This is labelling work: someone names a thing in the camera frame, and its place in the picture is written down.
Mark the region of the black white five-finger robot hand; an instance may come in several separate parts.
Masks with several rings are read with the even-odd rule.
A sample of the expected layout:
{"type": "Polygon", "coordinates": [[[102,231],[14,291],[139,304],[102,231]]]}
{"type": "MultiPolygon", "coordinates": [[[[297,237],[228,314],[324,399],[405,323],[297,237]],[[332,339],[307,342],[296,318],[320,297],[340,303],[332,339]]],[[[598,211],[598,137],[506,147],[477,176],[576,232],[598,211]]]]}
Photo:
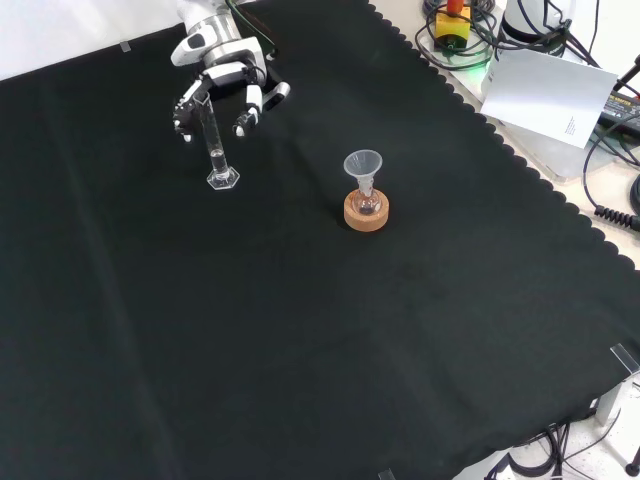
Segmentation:
{"type": "Polygon", "coordinates": [[[187,142],[196,132],[204,98],[215,102],[246,90],[244,109],[232,127],[234,135],[241,138],[258,125],[264,112],[284,101],[291,90],[272,68],[257,38],[222,42],[211,26],[203,26],[185,37],[172,52],[171,61],[177,67],[197,63],[203,66],[173,111],[174,129],[187,142]]]}

